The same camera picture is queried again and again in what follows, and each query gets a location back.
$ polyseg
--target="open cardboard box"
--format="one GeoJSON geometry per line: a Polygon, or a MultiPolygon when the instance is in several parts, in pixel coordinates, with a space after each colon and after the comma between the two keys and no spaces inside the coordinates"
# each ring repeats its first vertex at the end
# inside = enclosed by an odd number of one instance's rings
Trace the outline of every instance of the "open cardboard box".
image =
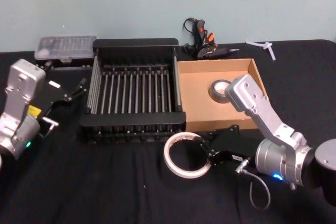
{"type": "Polygon", "coordinates": [[[231,103],[217,103],[209,95],[214,81],[233,81],[247,73],[266,95],[254,59],[179,61],[178,74],[182,108],[187,117],[186,130],[211,131],[233,124],[238,124],[241,129],[256,129],[257,125],[244,112],[237,112],[231,103]]]}

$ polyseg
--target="power cord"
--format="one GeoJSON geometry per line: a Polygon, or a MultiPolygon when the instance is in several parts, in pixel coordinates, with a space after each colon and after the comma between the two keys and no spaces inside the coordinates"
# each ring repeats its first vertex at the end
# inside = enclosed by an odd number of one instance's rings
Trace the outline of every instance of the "power cord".
{"type": "Polygon", "coordinates": [[[250,196],[251,204],[252,204],[252,206],[253,206],[254,208],[256,208],[256,209],[258,209],[258,210],[266,210],[266,209],[269,207],[269,205],[271,204],[271,193],[269,192],[269,189],[268,189],[266,183],[265,183],[260,177],[258,177],[257,175],[255,175],[255,174],[253,174],[253,173],[248,172],[248,171],[245,170],[245,169],[242,169],[240,172],[241,172],[241,173],[244,173],[244,174],[247,174],[247,175],[249,175],[249,176],[251,176],[251,177],[253,177],[253,178],[259,180],[259,181],[261,182],[261,184],[264,186],[264,188],[265,188],[265,190],[266,190],[266,193],[267,193],[267,205],[266,205],[266,207],[264,207],[264,208],[259,208],[259,207],[257,207],[257,206],[255,205],[255,203],[254,203],[254,201],[253,201],[253,197],[252,197],[253,180],[252,180],[251,183],[250,183],[250,192],[249,192],[249,196],[250,196]]]}
{"type": "Polygon", "coordinates": [[[252,204],[252,206],[254,208],[256,208],[258,210],[266,210],[269,207],[270,203],[271,203],[271,193],[269,192],[269,189],[268,189],[266,183],[260,177],[258,177],[257,175],[255,175],[253,173],[250,173],[250,172],[248,172],[247,170],[244,169],[248,165],[248,163],[249,163],[248,159],[243,160],[241,162],[241,164],[236,168],[236,173],[238,173],[238,174],[241,174],[241,173],[246,174],[246,175],[248,175],[248,176],[250,176],[250,177],[252,177],[254,179],[257,179],[257,180],[259,180],[261,182],[261,184],[264,186],[264,188],[266,190],[266,193],[267,193],[267,205],[266,205],[266,207],[259,208],[259,207],[257,207],[255,205],[255,203],[253,201],[253,197],[252,197],[253,180],[250,183],[249,197],[250,197],[251,204],[252,204]]]}

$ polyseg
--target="gray wall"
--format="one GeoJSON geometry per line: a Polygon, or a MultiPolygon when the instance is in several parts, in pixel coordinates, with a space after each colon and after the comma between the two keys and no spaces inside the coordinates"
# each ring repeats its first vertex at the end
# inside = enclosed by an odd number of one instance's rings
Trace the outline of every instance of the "gray wall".
{"type": "Polygon", "coordinates": [[[336,0],[0,0],[0,51],[33,50],[49,35],[175,37],[185,18],[216,42],[336,39],[336,0]]]}

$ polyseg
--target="white plastic piece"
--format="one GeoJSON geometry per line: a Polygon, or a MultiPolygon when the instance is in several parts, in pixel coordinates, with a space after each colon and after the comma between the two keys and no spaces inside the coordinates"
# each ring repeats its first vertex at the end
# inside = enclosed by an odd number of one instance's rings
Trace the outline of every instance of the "white plastic piece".
{"type": "Polygon", "coordinates": [[[206,164],[198,169],[198,170],[182,170],[181,168],[177,167],[172,159],[170,158],[169,150],[173,144],[182,140],[190,140],[193,141],[195,137],[200,137],[199,135],[191,132],[180,132],[173,136],[171,136],[164,145],[163,156],[166,165],[168,166],[169,170],[171,170],[177,176],[182,178],[198,178],[203,176],[207,173],[207,171],[211,167],[211,163],[207,160],[206,164]]]}
{"type": "Polygon", "coordinates": [[[273,45],[270,42],[265,42],[264,44],[260,44],[260,43],[255,43],[255,42],[251,42],[251,41],[246,41],[246,44],[250,44],[253,46],[257,46],[257,47],[262,47],[263,49],[268,49],[269,53],[271,54],[272,60],[275,60],[275,55],[273,53],[273,50],[271,48],[271,46],[273,45]]]}
{"type": "Polygon", "coordinates": [[[56,82],[54,82],[54,81],[49,81],[48,83],[49,83],[50,85],[54,86],[54,87],[57,88],[57,89],[59,89],[59,88],[61,87],[60,84],[58,84],[58,83],[56,83],[56,82]]]}

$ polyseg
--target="silver tape roll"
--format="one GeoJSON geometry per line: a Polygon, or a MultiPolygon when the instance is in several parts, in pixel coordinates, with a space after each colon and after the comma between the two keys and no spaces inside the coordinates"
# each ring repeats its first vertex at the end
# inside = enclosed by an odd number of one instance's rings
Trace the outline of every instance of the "silver tape roll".
{"type": "Polygon", "coordinates": [[[198,169],[198,170],[182,170],[181,168],[177,167],[172,159],[170,158],[170,153],[169,150],[173,146],[173,144],[182,141],[182,140],[190,140],[193,141],[195,137],[200,137],[199,135],[191,132],[180,132],[177,133],[173,136],[171,136],[166,144],[164,145],[164,150],[163,150],[163,156],[164,156],[164,161],[166,165],[168,166],[169,170],[171,170],[174,174],[177,176],[180,176],[182,178],[198,178],[203,176],[204,174],[207,173],[207,171],[211,167],[210,161],[207,159],[205,165],[198,169]]]}
{"type": "Polygon", "coordinates": [[[227,80],[217,80],[211,84],[209,94],[210,97],[218,103],[228,103],[229,100],[226,97],[224,90],[231,84],[227,80]]]}

